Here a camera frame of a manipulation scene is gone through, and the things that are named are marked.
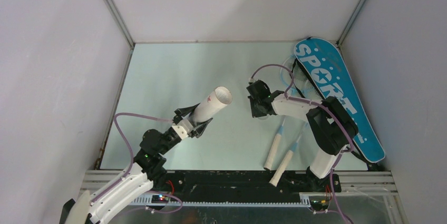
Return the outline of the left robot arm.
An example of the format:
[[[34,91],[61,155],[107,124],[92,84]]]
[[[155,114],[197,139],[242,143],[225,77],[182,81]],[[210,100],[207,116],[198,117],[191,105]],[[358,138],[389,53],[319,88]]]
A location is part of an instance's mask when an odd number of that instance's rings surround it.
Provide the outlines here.
[[[177,109],[173,124],[165,132],[148,130],[140,150],[131,155],[130,164],[114,179],[94,193],[85,191],[77,200],[67,201],[60,223],[109,223],[141,194],[166,186],[164,154],[185,138],[199,138],[220,107],[202,102]]]

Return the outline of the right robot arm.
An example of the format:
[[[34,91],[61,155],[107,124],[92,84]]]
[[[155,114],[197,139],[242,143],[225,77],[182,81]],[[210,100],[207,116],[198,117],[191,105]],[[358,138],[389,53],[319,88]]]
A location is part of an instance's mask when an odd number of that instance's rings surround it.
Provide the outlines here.
[[[319,150],[309,166],[311,173],[306,183],[311,190],[321,191],[328,184],[327,176],[337,158],[359,132],[352,117],[333,96],[321,101],[294,98],[283,91],[271,92],[265,82],[253,79],[249,80],[247,91],[252,117],[282,115],[309,124]]]

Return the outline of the white shuttlecock tube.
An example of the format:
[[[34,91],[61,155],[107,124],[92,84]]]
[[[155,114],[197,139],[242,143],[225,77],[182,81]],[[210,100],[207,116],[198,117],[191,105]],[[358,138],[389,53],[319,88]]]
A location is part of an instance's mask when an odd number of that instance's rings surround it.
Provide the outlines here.
[[[216,87],[193,111],[189,121],[199,124],[212,119],[232,102],[231,92],[224,86]]]

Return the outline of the blue racket cover bag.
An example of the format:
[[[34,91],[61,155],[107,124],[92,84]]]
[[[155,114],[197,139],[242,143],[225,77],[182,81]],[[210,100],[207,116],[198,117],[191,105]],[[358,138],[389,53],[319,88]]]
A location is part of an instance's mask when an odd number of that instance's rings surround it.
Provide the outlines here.
[[[294,57],[324,98],[336,97],[358,127],[355,145],[371,163],[385,159],[386,154],[365,113],[353,81],[339,49],[318,37],[299,41],[293,49]]]

